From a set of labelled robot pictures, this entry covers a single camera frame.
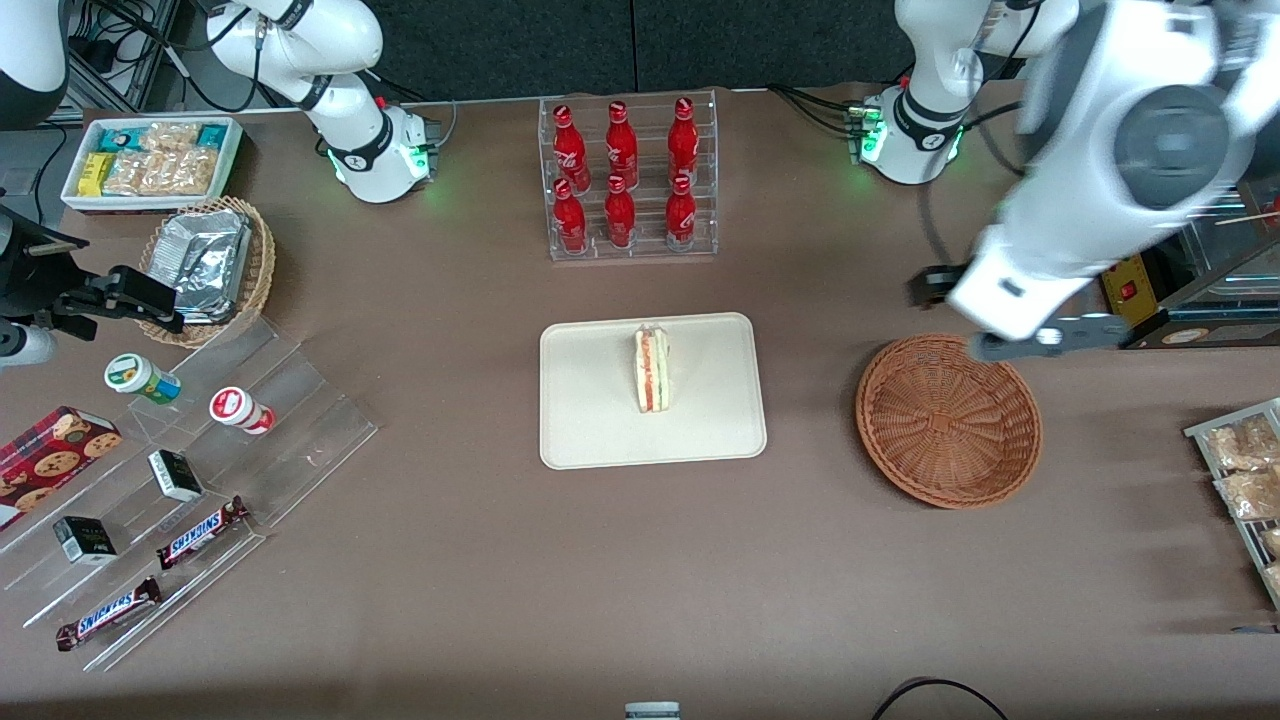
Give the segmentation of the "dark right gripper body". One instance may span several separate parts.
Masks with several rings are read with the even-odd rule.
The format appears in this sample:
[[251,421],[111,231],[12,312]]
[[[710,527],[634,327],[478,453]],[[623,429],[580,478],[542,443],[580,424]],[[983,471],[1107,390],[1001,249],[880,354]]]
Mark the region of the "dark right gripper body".
[[97,323],[77,310],[59,306],[65,293],[79,291],[95,274],[82,270],[70,255],[90,241],[3,206],[1,314],[3,319],[76,338],[93,338]]

